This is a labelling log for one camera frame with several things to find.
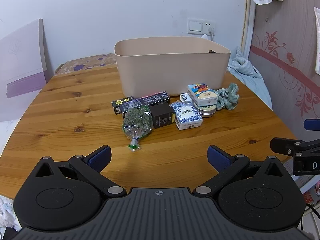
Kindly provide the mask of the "round cream tin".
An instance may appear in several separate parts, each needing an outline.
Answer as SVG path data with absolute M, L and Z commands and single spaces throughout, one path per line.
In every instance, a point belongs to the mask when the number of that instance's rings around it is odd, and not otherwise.
M 193 103 L 193 106 L 198 111 L 199 115 L 202 116 L 203 118 L 213 116 L 216 112 L 216 105 L 200 107 L 196 103 Z

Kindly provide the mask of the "blue white porcelain pattern box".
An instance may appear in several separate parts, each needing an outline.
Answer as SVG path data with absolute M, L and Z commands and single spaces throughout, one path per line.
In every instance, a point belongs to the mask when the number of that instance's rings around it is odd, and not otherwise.
M 170 107 L 174 110 L 175 123 L 180 131 L 202 125 L 203 118 L 191 102 L 176 101 Z

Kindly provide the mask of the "green dried herb bag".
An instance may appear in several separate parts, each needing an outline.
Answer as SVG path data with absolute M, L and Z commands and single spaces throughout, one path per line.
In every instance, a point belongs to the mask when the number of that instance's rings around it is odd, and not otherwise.
M 148 136 L 152 129 L 152 115 L 148 106 L 128 110 L 123 121 L 122 130 L 130 139 L 128 147 L 132 152 L 140 149 L 139 141 Z

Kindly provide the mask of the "black star pattern box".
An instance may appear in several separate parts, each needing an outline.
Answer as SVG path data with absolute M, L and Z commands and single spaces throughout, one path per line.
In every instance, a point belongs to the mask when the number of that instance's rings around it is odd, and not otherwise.
M 124 105 L 127 105 L 129 102 L 131 102 L 132 100 L 134 100 L 135 98 L 133 96 L 129 96 L 129 97 L 125 97 L 122 99 L 117 99 L 111 102 L 112 108 L 114 110 L 114 113 L 117 114 L 121 114 L 122 110 L 121 108 Z

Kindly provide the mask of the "green fabric scrunchie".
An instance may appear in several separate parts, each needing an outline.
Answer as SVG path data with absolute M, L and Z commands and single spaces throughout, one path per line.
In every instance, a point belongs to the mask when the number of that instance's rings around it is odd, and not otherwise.
M 217 103 L 216 110 L 221 109 L 233 110 L 238 105 L 240 95 L 238 94 L 239 88 L 237 84 L 230 83 L 228 88 L 221 88 L 216 91 Z

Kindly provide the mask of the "colourful cartoon tin box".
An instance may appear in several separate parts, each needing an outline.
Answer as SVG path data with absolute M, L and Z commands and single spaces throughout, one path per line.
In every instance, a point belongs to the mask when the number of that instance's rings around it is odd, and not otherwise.
M 205 83 L 189 85 L 187 92 L 199 107 L 211 106 L 217 103 L 217 92 Z

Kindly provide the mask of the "small black box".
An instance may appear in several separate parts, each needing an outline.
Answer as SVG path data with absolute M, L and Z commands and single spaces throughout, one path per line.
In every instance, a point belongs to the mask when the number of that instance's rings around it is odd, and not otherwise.
M 166 102 L 150 106 L 150 111 L 154 128 L 168 126 L 175 122 L 175 112 Z

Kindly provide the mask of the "long dark printed box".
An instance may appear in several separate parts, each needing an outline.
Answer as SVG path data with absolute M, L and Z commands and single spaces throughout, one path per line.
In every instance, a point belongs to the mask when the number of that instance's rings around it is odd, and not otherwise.
M 144 96 L 141 98 L 135 98 L 131 102 L 129 102 L 127 105 L 124 105 L 121 110 L 122 113 L 126 113 L 129 109 L 132 108 L 140 108 L 142 106 L 153 106 L 159 103 L 169 103 L 170 102 L 170 96 L 166 91 L 161 91 L 152 95 Z

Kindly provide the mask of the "white small cardboard box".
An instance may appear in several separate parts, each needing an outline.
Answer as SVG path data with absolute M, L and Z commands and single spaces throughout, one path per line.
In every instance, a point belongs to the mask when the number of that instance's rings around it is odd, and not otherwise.
M 180 101 L 183 103 L 189 103 L 191 105 L 193 104 L 193 100 L 188 93 L 180 94 Z

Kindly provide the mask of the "floral patterned side cabinet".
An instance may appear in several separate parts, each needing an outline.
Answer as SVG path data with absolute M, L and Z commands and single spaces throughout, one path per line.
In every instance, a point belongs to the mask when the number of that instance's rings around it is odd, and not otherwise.
M 116 64 L 114 53 L 83 57 L 61 64 L 55 71 L 55 75 L 69 74 L 72 72 L 90 70 L 114 64 Z

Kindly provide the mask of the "white paper calendar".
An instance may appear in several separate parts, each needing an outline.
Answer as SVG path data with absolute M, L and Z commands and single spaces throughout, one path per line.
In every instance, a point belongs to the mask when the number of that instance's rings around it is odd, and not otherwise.
M 315 13 L 315 21 L 316 21 L 316 41 L 317 41 L 315 72 L 318 75 L 320 75 L 320 9 L 317 7 L 314 7 L 314 13 Z

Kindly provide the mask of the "lilac white board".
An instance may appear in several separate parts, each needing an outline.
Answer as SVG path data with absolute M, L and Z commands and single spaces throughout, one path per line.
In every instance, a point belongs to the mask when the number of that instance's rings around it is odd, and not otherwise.
M 1 39 L 1 121 L 21 118 L 48 80 L 39 18 Z

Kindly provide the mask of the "beige plastic storage bin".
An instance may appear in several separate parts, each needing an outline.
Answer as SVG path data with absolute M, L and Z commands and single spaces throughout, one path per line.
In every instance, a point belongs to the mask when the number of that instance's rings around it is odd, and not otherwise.
M 200 37 L 146 37 L 114 46 L 125 96 L 140 98 L 166 91 L 178 95 L 193 84 L 222 86 L 231 51 Z

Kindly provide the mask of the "white wall switch socket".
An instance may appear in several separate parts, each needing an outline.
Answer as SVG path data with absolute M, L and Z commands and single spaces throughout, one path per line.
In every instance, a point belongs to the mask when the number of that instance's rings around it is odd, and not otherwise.
M 198 18 L 188 18 L 187 32 L 194 35 L 215 35 L 216 22 Z

